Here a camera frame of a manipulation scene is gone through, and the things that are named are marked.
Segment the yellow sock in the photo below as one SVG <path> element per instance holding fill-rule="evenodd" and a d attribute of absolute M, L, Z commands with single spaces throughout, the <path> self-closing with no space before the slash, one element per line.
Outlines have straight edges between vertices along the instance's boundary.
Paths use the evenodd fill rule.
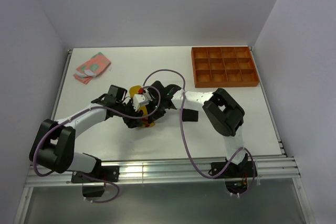
<path fill-rule="evenodd" d="M 155 126 L 155 122 L 148 117 L 151 111 L 147 108 L 147 106 L 152 101 L 148 90 L 142 86 L 132 86 L 129 89 L 129 95 L 135 112 L 140 113 L 141 116 L 145 116 L 145 118 L 141 119 L 141 127 Z"/>

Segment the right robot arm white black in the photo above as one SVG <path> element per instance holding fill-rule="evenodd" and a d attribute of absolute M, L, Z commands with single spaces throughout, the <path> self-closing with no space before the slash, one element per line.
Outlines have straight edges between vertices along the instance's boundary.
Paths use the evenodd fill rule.
<path fill-rule="evenodd" d="M 244 109 L 223 88 L 213 92 L 185 91 L 180 86 L 170 84 L 163 86 L 160 81 L 152 83 L 160 93 L 160 106 L 152 116 L 156 120 L 163 116 L 167 109 L 180 109 L 179 124 L 197 122 L 198 114 L 204 112 L 213 129 L 224 138 L 227 151 L 228 173 L 240 176 L 246 168 L 248 154 L 244 150 L 241 127 L 244 122 Z"/>

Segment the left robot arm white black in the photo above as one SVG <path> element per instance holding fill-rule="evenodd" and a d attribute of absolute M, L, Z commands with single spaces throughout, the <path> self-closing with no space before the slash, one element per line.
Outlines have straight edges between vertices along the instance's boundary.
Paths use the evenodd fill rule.
<path fill-rule="evenodd" d="M 126 89 L 111 85 L 107 93 L 92 100 L 76 114 L 58 121 L 44 120 L 29 153 L 36 174 L 43 177 L 53 172 L 83 172 L 89 181 L 98 181 L 102 176 L 101 160 L 76 153 L 75 140 L 86 130 L 113 116 L 122 117 L 129 128 L 141 126 L 144 114 L 134 109 L 132 100 L 123 103 L 126 94 Z"/>

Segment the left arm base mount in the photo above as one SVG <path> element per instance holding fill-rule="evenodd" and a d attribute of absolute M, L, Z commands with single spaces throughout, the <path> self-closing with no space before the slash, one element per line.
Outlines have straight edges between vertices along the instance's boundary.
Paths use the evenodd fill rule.
<path fill-rule="evenodd" d="M 91 203 L 102 204 L 115 200 L 120 193 L 120 187 L 116 184 L 119 180 L 120 166 L 102 166 L 93 173 L 72 172 L 71 183 L 82 184 L 82 195 L 84 200 Z M 107 187 L 116 189 L 115 195 L 109 199 L 101 199 L 107 191 Z"/>

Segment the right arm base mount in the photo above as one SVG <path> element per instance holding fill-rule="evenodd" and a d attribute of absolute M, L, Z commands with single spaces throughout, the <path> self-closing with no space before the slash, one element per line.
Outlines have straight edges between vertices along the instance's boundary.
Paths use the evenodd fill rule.
<path fill-rule="evenodd" d="M 248 180 L 257 178 L 257 168 L 255 163 L 247 159 L 242 161 L 239 165 L 230 163 L 226 170 L 218 176 L 217 179 L 234 179 L 225 181 L 225 187 L 229 193 L 240 196 L 245 193 L 248 188 Z"/>

